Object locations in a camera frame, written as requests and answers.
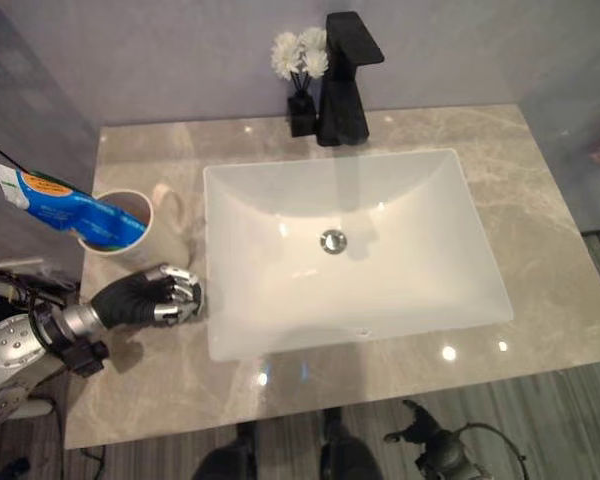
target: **gray wood floor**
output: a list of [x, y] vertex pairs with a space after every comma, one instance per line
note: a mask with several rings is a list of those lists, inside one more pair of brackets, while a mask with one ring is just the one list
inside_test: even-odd
[[[600, 269], [600, 250], [587, 240]], [[67, 377], [40, 388], [64, 406]], [[600, 480], [600, 363], [565, 371], [412, 397], [438, 421], [456, 429], [468, 421], [502, 429], [527, 455], [534, 480]], [[371, 448], [386, 479], [419, 479], [413, 445], [386, 445], [385, 433], [404, 428], [410, 414], [401, 399], [344, 408], [351, 432]], [[104, 478], [184, 480], [213, 448], [231, 441], [232, 427], [110, 445]], [[503, 443], [489, 432], [463, 437], [474, 459], [496, 478], [516, 479], [518, 466]], [[320, 413], [310, 412], [258, 422], [261, 480], [315, 479], [320, 451]], [[17, 420], [0, 427], [0, 466], [29, 456], [27, 478], [59, 479], [60, 440], [53, 416]], [[65, 478], [91, 479], [96, 462], [78, 451], [63, 452]]]

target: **marble countertop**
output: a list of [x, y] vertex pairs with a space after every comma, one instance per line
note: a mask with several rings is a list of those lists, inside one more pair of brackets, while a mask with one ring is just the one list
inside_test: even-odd
[[[111, 359], [69, 391], [65, 446], [137, 440], [336, 405], [407, 396], [600, 361], [600, 278], [519, 109], [513, 105], [370, 112], [358, 147], [292, 139], [283, 118], [103, 128], [94, 194], [165, 183], [190, 216], [190, 266], [205, 274], [206, 165], [454, 148], [515, 318], [215, 363], [204, 321], [109, 332]], [[88, 300], [125, 275], [87, 254]], [[441, 352], [451, 346], [453, 361]], [[268, 381], [262, 385], [260, 374]]]

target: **faucet handle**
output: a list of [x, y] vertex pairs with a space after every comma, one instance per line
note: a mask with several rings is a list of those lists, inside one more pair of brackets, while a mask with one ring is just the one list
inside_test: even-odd
[[327, 15], [327, 43], [336, 55], [344, 55], [351, 70], [384, 62], [384, 55], [356, 12]]

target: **black flower vase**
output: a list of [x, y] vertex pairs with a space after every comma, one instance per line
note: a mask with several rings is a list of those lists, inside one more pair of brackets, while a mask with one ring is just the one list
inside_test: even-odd
[[306, 90], [297, 90], [287, 99], [292, 137], [304, 137], [316, 132], [316, 107]]

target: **rectangular sink basin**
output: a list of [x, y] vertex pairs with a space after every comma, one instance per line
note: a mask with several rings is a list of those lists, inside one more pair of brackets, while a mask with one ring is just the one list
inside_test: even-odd
[[513, 318], [453, 150], [204, 171], [211, 358]]

